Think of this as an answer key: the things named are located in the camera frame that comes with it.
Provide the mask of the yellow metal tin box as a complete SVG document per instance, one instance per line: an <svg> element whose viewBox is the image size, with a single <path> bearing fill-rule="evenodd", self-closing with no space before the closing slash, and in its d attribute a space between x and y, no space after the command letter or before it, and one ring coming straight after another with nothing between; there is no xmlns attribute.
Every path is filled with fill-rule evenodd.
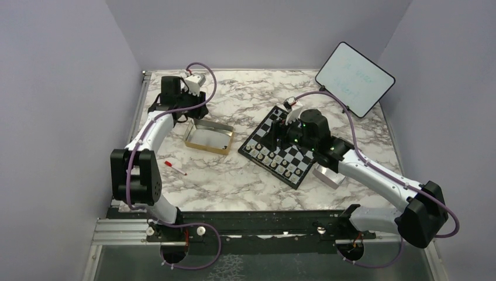
<svg viewBox="0 0 496 281"><path fill-rule="evenodd" d="M193 119L188 124L183 141L189 148L228 155L234 134L233 126L203 119ZM222 150L224 145L228 146L226 150Z"/></svg>

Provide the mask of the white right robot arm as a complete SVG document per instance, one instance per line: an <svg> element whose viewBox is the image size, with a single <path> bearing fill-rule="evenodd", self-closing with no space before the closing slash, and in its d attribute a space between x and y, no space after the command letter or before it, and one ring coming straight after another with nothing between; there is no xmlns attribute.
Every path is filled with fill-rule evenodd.
<svg viewBox="0 0 496 281"><path fill-rule="evenodd" d="M331 135L327 118L317 109L305 110L290 124L276 118L260 141L269 150L296 146L309 151L321 166L358 181L395 207L349 207L350 215L337 223L339 234L345 238L360 231L389 232L417 248L426 248L448 220L437 183L404 178L364 157L353 144Z"/></svg>

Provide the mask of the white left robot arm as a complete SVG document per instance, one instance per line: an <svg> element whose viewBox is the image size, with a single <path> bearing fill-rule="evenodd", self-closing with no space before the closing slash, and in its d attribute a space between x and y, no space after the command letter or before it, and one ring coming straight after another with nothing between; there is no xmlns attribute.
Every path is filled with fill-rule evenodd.
<svg viewBox="0 0 496 281"><path fill-rule="evenodd" d="M178 120L201 119L207 113L206 94L201 91L203 74L163 76L161 91L147 110L147 119L136 137L110 155L112 195L131 210L145 210L162 222L161 231L169 240L181 238L184 225L179 209L162 195L162 179L156 151Z"/></svg>

